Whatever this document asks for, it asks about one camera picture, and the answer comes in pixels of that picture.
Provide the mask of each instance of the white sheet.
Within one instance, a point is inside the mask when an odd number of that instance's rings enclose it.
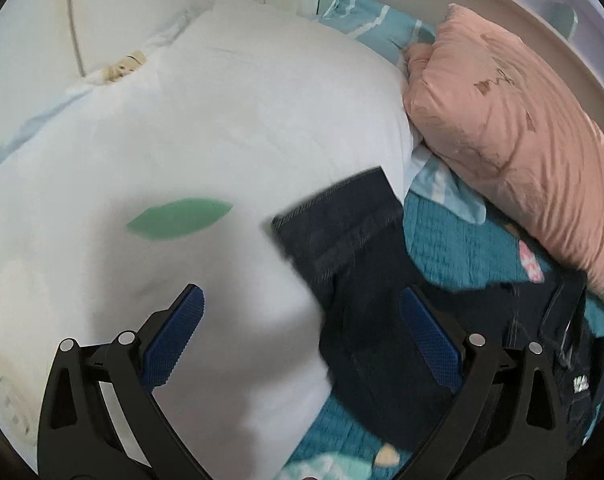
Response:
[[[402,83],[335,30],[224,0],[139,71],[50,118],[0,165],[0,421],[8,384],[36,423],[63,338],[110,341],[197,283],[207,313],[156,398],[213,478],[272,478],[330,386],[319,307],[265,226],[376,165],[404,197]],[[127,230],[187,197],[233,209],[172,240]],[[34,465],[33,432],[2,424]]]

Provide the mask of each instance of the stained pillow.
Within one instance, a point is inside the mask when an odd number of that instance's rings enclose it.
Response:
[[[517,36],[451,5],[432,46],[406,51],[406,112],[471,187],[588,272],[604,299],[604,134]]]

